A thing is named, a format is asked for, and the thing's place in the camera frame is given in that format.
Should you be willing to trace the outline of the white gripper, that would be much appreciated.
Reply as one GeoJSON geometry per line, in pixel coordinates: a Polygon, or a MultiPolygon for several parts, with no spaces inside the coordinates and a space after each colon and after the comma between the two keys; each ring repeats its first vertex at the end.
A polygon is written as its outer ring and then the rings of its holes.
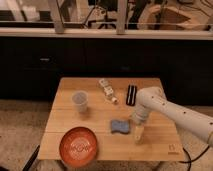
{"type": "MultiPolygon", "coordinates": [[[[136,124],[136,125],[141,125],[142,123],[145,123],[148,119],[148,113],[147,112],[136,112],[134,111],[131,115],[131,120],[136,124]]],[[[136,142],[139,142],[142,137],[142,133],[144,131],[143,126],[136,126],[134,130],[134,140],[136,142]]]]}

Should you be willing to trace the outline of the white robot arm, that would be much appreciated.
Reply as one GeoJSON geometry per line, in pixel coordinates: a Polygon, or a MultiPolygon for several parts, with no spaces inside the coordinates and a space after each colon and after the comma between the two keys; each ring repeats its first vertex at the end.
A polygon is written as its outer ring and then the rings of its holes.
{"type": "Polygon", "coordinates": [[[144,124],[152,111],[164,114],[213,147],[213,117],[168,101],[160,87],[142,88],[136,94],[131,119],[137,125],[144,124]]]}

